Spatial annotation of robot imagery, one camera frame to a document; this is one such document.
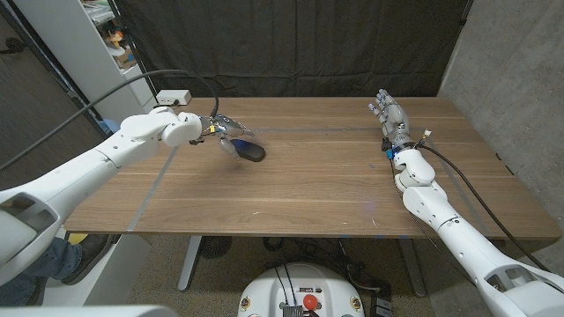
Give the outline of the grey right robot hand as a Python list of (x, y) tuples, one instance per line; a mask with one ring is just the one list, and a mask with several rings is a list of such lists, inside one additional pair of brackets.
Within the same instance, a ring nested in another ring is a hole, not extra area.
[(386, 90), (380, 89), (375, 104), (369, 104), (368, 108), (381, 123), (383, 136), (390, 141), (393, 153), (412, 147), (409, 116)]

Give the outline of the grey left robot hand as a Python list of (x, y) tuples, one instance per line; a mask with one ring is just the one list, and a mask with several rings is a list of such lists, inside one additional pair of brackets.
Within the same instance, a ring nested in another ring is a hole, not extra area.
[(263, 150), (259, 151), (258, 146), (251, 145), (247, 142), (235, 145), (230, 140), (230, 137), (255, 135), (240, 122), (222, 114), (217, 114), (214, 117), (200, 116), (199, 119), (202, 125), (202, 131), (199, 138), (195, 140), (197, 144), (202, 143), (208, 136), (216, 136), (219, 139), (219, 147), (237, 159), (242, 156), (247, 160), (258, 161), (262, 157)]

